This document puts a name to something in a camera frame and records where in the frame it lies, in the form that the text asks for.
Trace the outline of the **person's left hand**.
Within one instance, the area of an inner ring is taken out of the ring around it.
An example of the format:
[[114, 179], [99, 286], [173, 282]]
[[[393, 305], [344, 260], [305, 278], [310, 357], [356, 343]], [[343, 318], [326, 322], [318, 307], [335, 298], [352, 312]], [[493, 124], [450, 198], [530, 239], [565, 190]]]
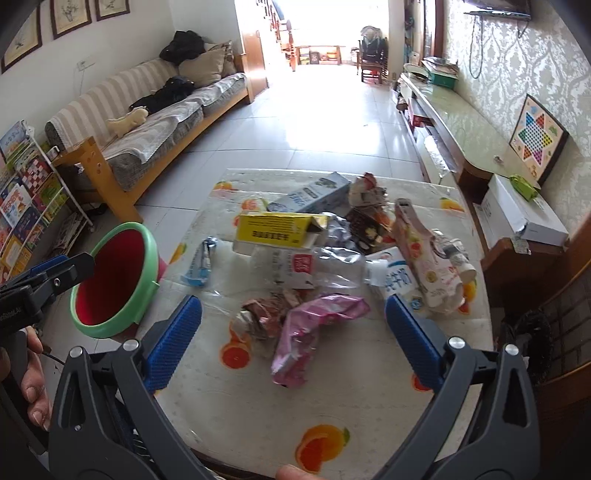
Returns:
[[27, 369], [20, 383], [20, 390], [28, 403], [27, 414], [32, 424], [49, 431], [52, 408], [46, 390], [45, 376], [40, 361], [43, 345], [35, 329], [27, 326]]

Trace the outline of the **person's right hand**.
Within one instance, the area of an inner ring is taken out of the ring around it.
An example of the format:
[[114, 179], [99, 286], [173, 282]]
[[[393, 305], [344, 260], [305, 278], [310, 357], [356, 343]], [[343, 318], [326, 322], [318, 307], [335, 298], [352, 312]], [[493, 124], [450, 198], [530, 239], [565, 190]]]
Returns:
[[301, 470], [299, 467], [294, 465], [281, 466], [276, 471], [276, 480], [325, 480], [324, 478], [315, 474], [308, 473], [307, 471]]

